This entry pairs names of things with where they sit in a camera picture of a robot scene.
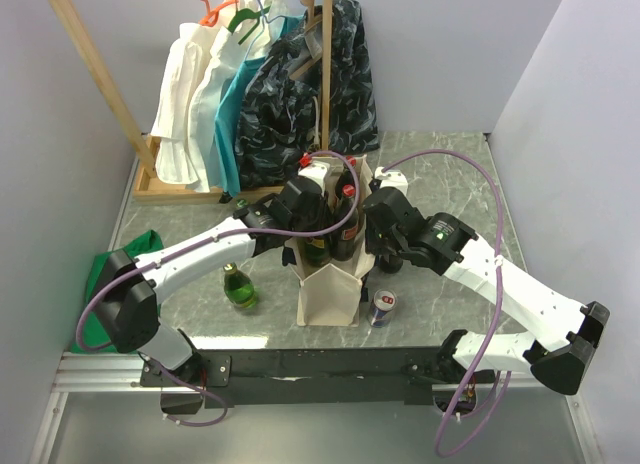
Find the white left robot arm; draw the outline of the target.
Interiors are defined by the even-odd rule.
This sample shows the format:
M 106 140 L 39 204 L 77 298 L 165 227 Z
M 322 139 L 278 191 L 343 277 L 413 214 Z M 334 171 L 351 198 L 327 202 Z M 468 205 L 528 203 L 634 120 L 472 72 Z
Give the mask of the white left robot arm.
M 176 385 L 193 383 L 200 362 L 184 333 L 163 323 L 158 306 L 204 275 L 282 247 L 303 231 L 320 228 L 325 186 L 295 177 L 280 193 L 250 204 L 213 228 L 174 246 L 133 258 L 108 256 L 91 296 L 93 313 L 109 344 L 138 351 L 164 366 Z

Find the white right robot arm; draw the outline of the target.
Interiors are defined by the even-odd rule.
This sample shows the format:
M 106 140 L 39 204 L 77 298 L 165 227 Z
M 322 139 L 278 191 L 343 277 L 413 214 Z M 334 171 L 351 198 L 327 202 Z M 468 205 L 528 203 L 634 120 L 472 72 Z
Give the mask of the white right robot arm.
M 444 213 L 424 217 L 398 189 L 383 187 L 363 203 L 367 243 L 379 256 L 407 261 L 462 284 L 515 319 L 523 331 L 484 336 L 454 330 L 440 346 L 433 369 L 448 382 L 473 370 L 529 373 L 563 395 L 579 390 L 610 317 L 597 301 L 582 304 L 540 283 L 508 260 L 470 226 Z

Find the beige canvas tote bag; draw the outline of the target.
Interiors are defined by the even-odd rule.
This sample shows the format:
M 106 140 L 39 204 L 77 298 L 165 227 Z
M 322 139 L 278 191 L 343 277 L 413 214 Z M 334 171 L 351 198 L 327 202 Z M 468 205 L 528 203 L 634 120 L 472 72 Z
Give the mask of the beige canvas tote bag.
M 331 164 L 331 176 L 327 182 L 326 194 L 331 210 L 336 204 L 335 185 L 343 169 L 343 162 L 334 157 L 316 157 Z M 362 211 L 364 199 L 371 194 L 369 182 L 373 173 L 366 162 L 366 155 L 355 157 L 360 185 L 358 212 Z M 297 324 L 299 326 L 350 326 L 359 323 L 359 304 L 363 280 L 374 266 L 374 256 L 365 250 L 365 217 L 359 217 L 359 231 L 356 236 L 356 250 L 345 262 L 332 259 L 321 268 L 307 264 L 304 258 L 303 240 L 291 238 L 285 243 L 285 251 L 295 256 L 293 272 L 300 281 Z

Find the cola bottle front red cap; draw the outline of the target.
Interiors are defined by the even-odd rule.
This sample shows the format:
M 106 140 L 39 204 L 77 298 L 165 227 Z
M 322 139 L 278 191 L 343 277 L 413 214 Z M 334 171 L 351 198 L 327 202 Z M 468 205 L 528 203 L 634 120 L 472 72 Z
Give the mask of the cola bottle front red cap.
M 355 204 L 357 204 L 355 186 L 352 184 L 344 185 L 341 197 L 334 209 L 334 221 L 340 222 Z M 345 262 L 353 257 L 356 250 L 358 231 L 359 214 L 358 210 L 355 210 L 351 217 L 330 236 L 331 256 L 333 259 Z

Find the dark cola bottle red cap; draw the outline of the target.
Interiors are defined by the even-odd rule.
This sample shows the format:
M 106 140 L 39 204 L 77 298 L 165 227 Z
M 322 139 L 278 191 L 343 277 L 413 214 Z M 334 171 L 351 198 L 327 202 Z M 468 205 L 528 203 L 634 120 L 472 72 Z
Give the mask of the dark cola bottle red cap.
M 353 156 L 347 156 L 346 159 L 347 159 L 349 165 L 344 165 L 343 166 L 343 170 L 342 170 L 342 172 L 341 172 L 341 174 L 340 174 L 340 176 L 339 176 L 339 178 L 338 178 L 338 180 L 336 182 L 335 193 L 337 195 L 341 195 L 342 194 L 342 191 L 343 191 L 345 186 L 348 186 L 348 185 L 354 186 L 355 185 L 355 179 L 351 174 L 350 167 L 355 167 L 356 164 L 357 164 L 357 161 Z

